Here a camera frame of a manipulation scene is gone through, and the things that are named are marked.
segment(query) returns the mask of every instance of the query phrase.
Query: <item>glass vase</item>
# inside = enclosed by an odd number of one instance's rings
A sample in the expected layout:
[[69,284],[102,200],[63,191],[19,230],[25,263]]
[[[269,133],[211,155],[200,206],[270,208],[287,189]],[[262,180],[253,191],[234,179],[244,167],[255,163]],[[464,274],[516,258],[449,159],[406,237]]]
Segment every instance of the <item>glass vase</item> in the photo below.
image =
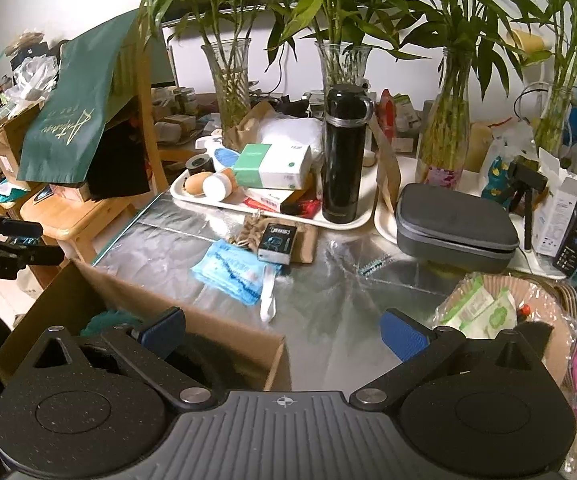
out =
[[562,147],[565,121],[571,106],[571,89],[553,86],[549,100],[534,132],[536,149],[543,148],[553,156],[558,156]]
[[350,43],[334,44],[315,42],[322,63],[322,80],[325,99],[333,85],[351,84],[362,86],[367,70],[367,60],[373,47]]
[[419,146],[416,182],[456,189],[469,148],[472,55],[444,49],[443,83]]
[[208,59],[217,106],[222,121],[224,146],[240,151],[237,140],[227,132],[237,126],[251,110],[248,81],[248,51],[251,40],[220,40],[202,45]]

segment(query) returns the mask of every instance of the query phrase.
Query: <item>white tray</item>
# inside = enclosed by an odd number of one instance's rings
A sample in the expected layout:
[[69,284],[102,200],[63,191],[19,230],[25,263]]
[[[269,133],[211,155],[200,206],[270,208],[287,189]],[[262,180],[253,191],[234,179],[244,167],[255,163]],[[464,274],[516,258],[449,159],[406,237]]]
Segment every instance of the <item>white tray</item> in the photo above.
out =
[[[399,156],[397,157],[397,161],[399,162],[400,171],[402,173],[401,187],[414,182],[415,165],[417,160],[407,156]],[[477,181],[477,173],[465,171],[462,174],[462,179],[459,182],[457,190],[462,193],[479,196],[482,190]],[[520,272],[526,272],[528,274],[535,274],[536,276],[542,276],[544,278],[550,278],[552,280],[563,280],[565,275],[548,264],[542,265],[537,259],[537,254],[534,251],[524,253],[522,250],[524,245],[524,218],[516,214],[511,214],[511,220],[513,221],[515,230],[518,232],[518,237],[520,238],[520,248],[515,251],[515,255],[513,256],[508,268],[519,270]],[[383,238],[392,244],[397,245],[397,224],[395,222],[395,216],[390,213],[382,197],[377,200],[377,207],[375,209],[375,228]]]
[[[184,182],[188,178],[188,173],[185,171],[181,176],[172,183],[171,195],[176,200],[181,200],[182,202],[191,202],[194,204],[208,205],[211,207],[219,207],[222,209],[230,209],[233,211],[240,211],[243,213],[255,213],[258,209],[249,207],[248,205],[242,203],[246,196],[242,190],[236,190],[233,194],[227,197],[224,202],[215,202],[209,200],[204,196],[195,197],[188,194],[184,190]],[[264,216],[270,216],[274,218],[283,218],[286,220],[299,220],[305,224],[313,224],[325,229],[332,229],[335,231],[350,231],[351,229],[357,229],[367,224],[371,220],[371,215],[373,214],[373,206],[375,204],[375,194],[377,192],[377,164],[371,168],[362,169],[362,180],[360,183],[360,198],[358,200],[358,215],[353,222],[348,224],[334,224],[329,222],[322,215],[322,210],[320,209],[315,215],[315,218],[298,218],[290,215],[283,215],[281,213],[275,213],[272,211],[259,210]]]

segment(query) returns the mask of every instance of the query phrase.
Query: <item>black thermos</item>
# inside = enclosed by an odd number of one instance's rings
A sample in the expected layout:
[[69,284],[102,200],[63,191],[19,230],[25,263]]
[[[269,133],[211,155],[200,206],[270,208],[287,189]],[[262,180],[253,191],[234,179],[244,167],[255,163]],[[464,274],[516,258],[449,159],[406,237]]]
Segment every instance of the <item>black thermos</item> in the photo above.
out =
[[363,88],[335,85],[326,96],[322,213],[329,222],[355,220],[362,178],[367,123],[373,101]]

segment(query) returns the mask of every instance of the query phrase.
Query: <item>silver tablecloth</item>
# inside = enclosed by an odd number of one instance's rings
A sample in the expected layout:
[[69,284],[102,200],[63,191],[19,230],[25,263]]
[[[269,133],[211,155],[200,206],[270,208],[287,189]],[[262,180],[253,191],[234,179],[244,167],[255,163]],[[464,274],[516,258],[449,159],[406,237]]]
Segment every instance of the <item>silver tablecloth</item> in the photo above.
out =
[[165,193],[97,266],[181,303],[285,335],[294,389],[347,395],[399,364],[380,339],[382,313],[398,308],[427,322],[460,278],[393,251],[372,225],[348,233],[320,230],[315,262],[293,265],[276,280],[277,315],[267,326],[259,307],[248,308],[189,272],[214,240],[238,234],[243,220],[243,214],[177,202]]

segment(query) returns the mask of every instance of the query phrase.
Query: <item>crosshair symbol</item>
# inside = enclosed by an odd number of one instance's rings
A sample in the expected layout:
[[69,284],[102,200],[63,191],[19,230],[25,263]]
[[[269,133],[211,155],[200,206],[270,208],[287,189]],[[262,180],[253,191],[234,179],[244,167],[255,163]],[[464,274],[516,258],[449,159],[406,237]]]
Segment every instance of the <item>crosshair symbol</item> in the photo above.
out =
[[297,401],[291,399],[290,397],[283,396],[283,397],[280,397],[275,402],[277,402],[280,406],[284,406],[286,408],[287,406],[290,406],[291,404],[293,404],[293,402],[297,402]]

